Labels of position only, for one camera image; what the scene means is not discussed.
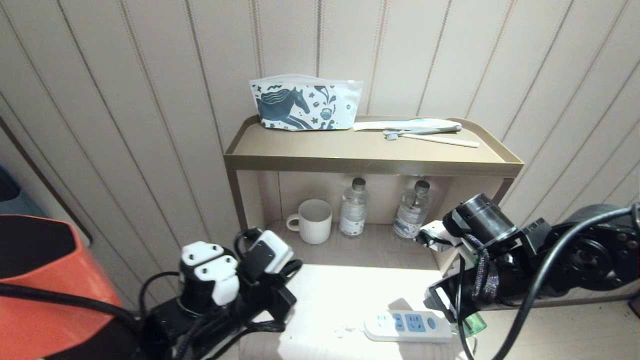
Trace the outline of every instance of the striped wallpaper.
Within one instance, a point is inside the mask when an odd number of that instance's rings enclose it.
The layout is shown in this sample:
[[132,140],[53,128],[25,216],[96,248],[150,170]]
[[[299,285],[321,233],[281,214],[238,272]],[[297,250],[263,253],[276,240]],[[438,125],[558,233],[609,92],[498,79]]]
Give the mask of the striped wallpaper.
[[630,204],[638,19],[640,0],[0,0],[0,116],[132,306],[180,246],[238,230],[222,153],[263,76],[364,80],[360,113],[476,121],[525,162],[502,202],[518,224]]

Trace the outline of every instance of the power cord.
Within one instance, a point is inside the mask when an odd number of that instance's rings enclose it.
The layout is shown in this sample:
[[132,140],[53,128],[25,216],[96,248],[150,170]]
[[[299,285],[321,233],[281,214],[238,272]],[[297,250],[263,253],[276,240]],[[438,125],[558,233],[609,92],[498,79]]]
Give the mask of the power cord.
[[119,319],[124,325],[138,333],[138,324],[133,315],[125,309],[88,297],[81,297],[57,291],[30,288],[28,286],[0,283],[0,296],[41,302],[50,302],[74,307],[82,307],[109,314]]
[[217,360],[227,352],[235,343],[238,342],[243,336],[251,334],[252,332],[284,332],[285,325],[283,323],[278,323],[275,321],[267,321],[267,322],[259,322],[259,323],[249,323],[247,328],[238,334],[236,334],[231,340],[229,340],[226,344],[224,344],[213,356],[208,357],[206,360]]
[[161,272],[160,274],[155,274],[152,277],[148,278],[144,284],[142,284],[142,288],[140,288],[140,292],[138,293],[138,307],[140,309],[140,327],[142,328],[147,321],[147,305],[145,304],[145,295],[147,294],[147,288],[151,285],[155,280],[160,279],[165,276],[180,276],[180,273],[177,271],[167,271]]
[[[176,350],[175,357],[173,358],[173,360],[182,360],[182,359],[184,359],[184,356],[187,354],[187,350],[189,349],[189,345],[193,341],[193,338],[195,337],[195,334],[198,331],[200,331],[200,329],[202,329],[202,327],[204,325],[206,325],[208,321],[210,321],[213,318],[215,318],[216,315],[220,314],[221,312],[223,312],[222,308],[217,307],[214,310],[209,311],[208,313],[200,315],[193,322],[193,324],[191,324],[191,327],[189,328],[189,331],[184,335],[184,337],[182,339],[182,342],[180,343],[180,346],[178,346],[178,349]],[[219,329],[223,325],[224,325],[224,323],[219,325],[217,327],[217,329]]]
[[[460,256],[460,272],[458,274],[458,291],[456,292],[456,318],[458,318],[458,335],[460,335],[460,341],[462,342],[462,348],[465,350],[465,354],[467,355],[467,360],[474,360],[474,355],[469,350],[469,345],[467,344],[467,336],[465,335],[465,327],[462,324],[462,316],[460,315],[460,311],[462,309],[462,280],[465,275],[465,258]],[[474,346],[474,352],[477,349],[477,342]]]
[[300,259],[289,260],[280,271],[280,275],[290,279],[298,273],[303,264],[304,263]]
[[[571,229],[569,229],[569,231],[564,233],[562,237],[560,237],[560,239],[558,239],[556,244],[551,248],[551,250],[545,257],[544,261],[542,262],[542,265],[540,266],[540,270],[538,271],[538,273],[536,274],[536,277],[531,283],[531,286],[529,287],[529,291],[527,292],[527,295],[525,296],[524,301],[520,304],[520,309],[518,309],[516,318],[515,320],[513,320],[513,325],[511,326],[511,329],[509,330],[509,333],[507,334],[507,337],[505,338],[502,346],[500,347],[496,355],[493,357],[493,360],[504,359],[509,353],[509,351],[511,350],[511,347],[513,346],[516,339],[518,338],[518,335],[522,330],[522,326],[524,325],[524,322],[527,319],[527,316],[529,315],[529,311],[533,307],[536,297],[540,293],[542,286],[547,280],[547,277],[551,272],[551,269],[553,268],[554,263],[560,258],[565,248],[571,243],[573,238],[576,235],[578,235],[582,230],[590,226],[597,225],[602,222],[606,222],[608,220],[622,217],[629,214],[631,214],[634,229],[637,231],[638,234],[640,234],[640,217],[639,217],[639,210],[638,210],[639,206],[640,206],[640,202],[631,205],[631,207],[629,208],[609,211],[604,214],[579,222],[578,224],[575,224]],[[469,351],[467,341],[465,340],[464,329],[462,327],[462,319],[460,316],[460,308],[461,308],[460,298],[462,294],[462,275],[464,274],[464,269],[465,269],[464,259],[460,258],[460,277],[459,277],[460,280],[458,282],[458,292],[456,294],[456,316],[458,317],[458,332],[462,340],[462,346],[465,349],[465,353],[467,355],[468,360],[473,360],[473,355]]]
[[244,259],[244,252],[240,250],[240,241],[244,239],[244,230],[238,231],[234,237],[234,251],[240,260]]
[[474,350],[472,351],[472,354],[473,356],[476,356],[476,352],[478,351],[478,338],[477,336],[474,335],[473,339],[474,339]]

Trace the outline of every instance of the plastic water bottle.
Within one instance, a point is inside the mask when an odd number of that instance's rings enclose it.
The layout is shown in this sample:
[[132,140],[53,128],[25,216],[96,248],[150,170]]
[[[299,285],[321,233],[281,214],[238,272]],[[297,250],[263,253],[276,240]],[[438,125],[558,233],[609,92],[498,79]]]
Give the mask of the plastic water bottle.
[[340,212],[340,231],[350,237],[357,237],[364,231],[367,218],[367,202],[369,192],[364,188],[366,181],[356,177],[351,187],[342,194],[342,211]]
[[401,240],[413,240],[427,218],[431,202],[429,187],[429,183],[420,180],[415,183],[413,190],[403,194],[394,221],[394,234]]

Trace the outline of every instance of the white table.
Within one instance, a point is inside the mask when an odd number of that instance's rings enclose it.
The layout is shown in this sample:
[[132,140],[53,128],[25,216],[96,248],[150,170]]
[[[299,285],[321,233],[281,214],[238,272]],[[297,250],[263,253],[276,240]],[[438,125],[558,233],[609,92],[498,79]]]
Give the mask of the white table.
[[245,336],[239,358],[456,359],[457,337],[449,344],[386,343],[360,330],[366,315],[384,309],[426,310],[424,292],[440,278],[438,270],[305,265],[287,286],[298,298],[287,330]]

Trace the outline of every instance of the table surface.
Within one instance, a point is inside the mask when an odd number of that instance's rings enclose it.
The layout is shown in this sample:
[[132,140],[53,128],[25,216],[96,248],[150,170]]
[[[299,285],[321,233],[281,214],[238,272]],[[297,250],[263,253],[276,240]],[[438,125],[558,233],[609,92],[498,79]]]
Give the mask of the table surface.
[[424,291],[439,279],[437,270],[304,265],[287,285],[298,298],[287,330],[245,336],[239,358],[454,359],[458,338],[449,344],[373,342],[360,330],[362,319],[379,311],[424,309]]
[[[425,310],[424,290],[439,278],[436,270],[305,265],[289,283],[298,303],[287,330],[245,336],[223,359],[464,359],[457,338],[450,345],[381,343],[360,331],[372,311]],[[491,359],[515,313],[481,313],[488,328],[478,334],[476,359]],[[625,302],[532,309],[508,359],[638,359],[639,335]]]

